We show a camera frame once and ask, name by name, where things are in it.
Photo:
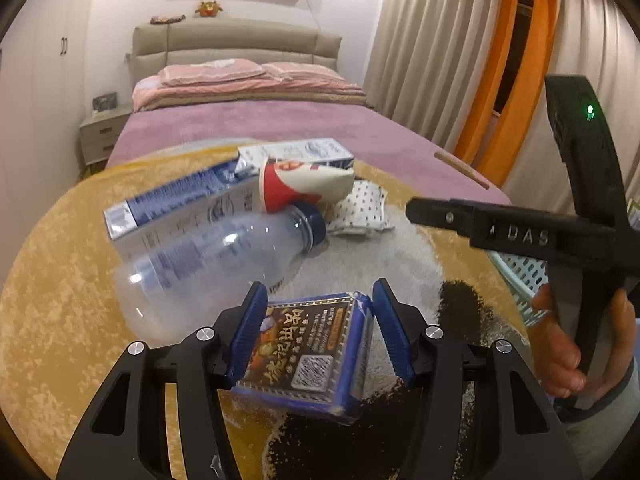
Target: hand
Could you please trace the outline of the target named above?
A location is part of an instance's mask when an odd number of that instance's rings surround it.
[[[634,306],[623,289],[615,293],[608,306],[614,336],[611,357],[603,376],[593,381],[587,381],[578,370],[580,349],[560,328],[549,285],[540,288],[532,306],[534,310],[550,311],[529,330],[535,375],[549,395],[565,399],[583,392],[599,400],[624,378],[634,355],[638,327]]]

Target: bedsheet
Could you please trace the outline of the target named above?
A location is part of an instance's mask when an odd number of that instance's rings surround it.
[[[396,176],[423,196],[508,204],[497,187],[461,162],[469,178],[439,147],[359,105],[291,101],[238,101],[137,112],[120,135],[108,167],[151,152],[206,139],[264,141],[333,137],[356,158]]]

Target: headboard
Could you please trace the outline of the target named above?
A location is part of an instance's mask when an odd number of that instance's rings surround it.
[[[337,70],[342,38],[315,28],[240,18],[193,18],[140,25],[129,65],[133,83],[172,64],[241,57],[256,63],[295,61]]]

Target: orange curtain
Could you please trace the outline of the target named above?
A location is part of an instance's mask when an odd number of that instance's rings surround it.
[[[501,187],[513,167],[538,105],[554,44],[558,0],[533,0],[522,65],[478,171]]]
[[[480,142],[489,125],[495,98],[498,95],[500,82],[507,64],[513,23],[516,19],[518,0],[500,0],[500,11],[495,23],[494,41],[480,80],[476,98],[466,118],[465,127],[458,138],[454,154],[467,164],[474,161],[480,148]]]

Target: laundry basket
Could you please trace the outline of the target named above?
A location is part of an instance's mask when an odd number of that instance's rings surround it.
[[[509,286],[525,326],[534,326],[546,314],[546,311],[536,312],[531,307],[538,289],[549,281],[546,262],[493,251],[487,254]]]

